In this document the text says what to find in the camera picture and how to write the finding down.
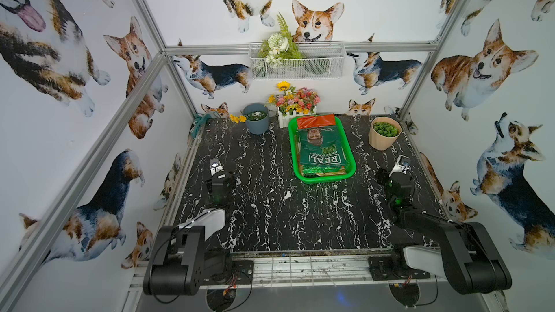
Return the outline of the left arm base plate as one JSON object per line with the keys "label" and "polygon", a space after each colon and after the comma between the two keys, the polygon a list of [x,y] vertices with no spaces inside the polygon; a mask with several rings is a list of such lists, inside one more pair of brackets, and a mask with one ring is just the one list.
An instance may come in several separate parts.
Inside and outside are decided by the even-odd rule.
{"label": "left arm base plate", "polygon": [[254,262],[252,260],[215,261],[213,264],[206,263],[203,272],[202,285],[235,285],[249,284],[254,274]]}

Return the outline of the green white Cimba cassava bag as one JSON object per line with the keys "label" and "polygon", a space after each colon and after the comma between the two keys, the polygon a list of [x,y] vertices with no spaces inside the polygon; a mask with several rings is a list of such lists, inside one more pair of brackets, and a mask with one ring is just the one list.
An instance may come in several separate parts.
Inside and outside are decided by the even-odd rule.
{"label": "green white Cimba cassava bag", "polygon": [[325,177],[325,176],[342,176],[346,174],[345,166],[301,165],[299,170],[302,176],[307,178],[318,178],[318,177]]}

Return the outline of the dark green Real chips bag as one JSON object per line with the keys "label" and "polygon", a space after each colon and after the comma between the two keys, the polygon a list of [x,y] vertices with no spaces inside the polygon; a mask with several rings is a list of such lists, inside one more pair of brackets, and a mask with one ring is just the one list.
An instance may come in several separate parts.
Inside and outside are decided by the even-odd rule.
{"label": "dark green Real chips bag", "polygon": [[337,126],[300,129],[299,163],[316,168],[340,168],[345,165],[345,153]]}

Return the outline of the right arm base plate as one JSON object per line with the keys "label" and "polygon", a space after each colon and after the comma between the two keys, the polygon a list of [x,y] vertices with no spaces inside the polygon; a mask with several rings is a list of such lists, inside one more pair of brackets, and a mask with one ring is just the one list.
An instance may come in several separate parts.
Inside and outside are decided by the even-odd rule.
{"label": "right arm base plate", "polygon": [[425,271],[410,268],[401,259],[392,257],[369,257],[369,272],[374,281],[426,280],[432,276]]}

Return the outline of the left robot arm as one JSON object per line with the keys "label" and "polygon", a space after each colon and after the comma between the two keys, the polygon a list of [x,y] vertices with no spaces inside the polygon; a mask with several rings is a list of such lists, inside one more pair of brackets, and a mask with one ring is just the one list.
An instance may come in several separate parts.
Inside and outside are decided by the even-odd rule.
{"label": "left robot arm", "polygon": [[226,224],[224,199],[235,188],[234,175],[220,171],[207,181],[210,195],[216,204],[196,218],[182,224],[163,226],[153,244],[143,293],[147,296],[193,296],[208,283],[236,285],[229,251],[222,248],[207,250],[206,242]]}

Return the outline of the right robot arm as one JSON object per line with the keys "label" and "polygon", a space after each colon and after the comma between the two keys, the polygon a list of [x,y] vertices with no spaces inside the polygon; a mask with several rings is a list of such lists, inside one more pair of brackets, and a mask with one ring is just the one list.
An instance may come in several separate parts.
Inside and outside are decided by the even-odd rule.
{"label": "right robot arm", "polygon": [[419,233],[439,246],[438,251],[406,246],[406,266],[447,279],[461,295],[509,290],[513,279],[487,229],[479,222],[455,222],[420,211],[412,204],[416,179],[410,169],[376,173],[388,199],[384,210],[392,224]]}

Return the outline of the red cream cassava chips bag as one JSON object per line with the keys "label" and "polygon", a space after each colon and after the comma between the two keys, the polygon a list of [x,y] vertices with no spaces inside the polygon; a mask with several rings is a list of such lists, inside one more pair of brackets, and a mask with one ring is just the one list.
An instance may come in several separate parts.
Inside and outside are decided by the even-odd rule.
{"label": "red cream cassava chips bag", "polygon": [[303,116],[296,120],[297,129],[313,129],[320,127],[332,127],[336,125],[336,119],[333,114],[318,116]]}

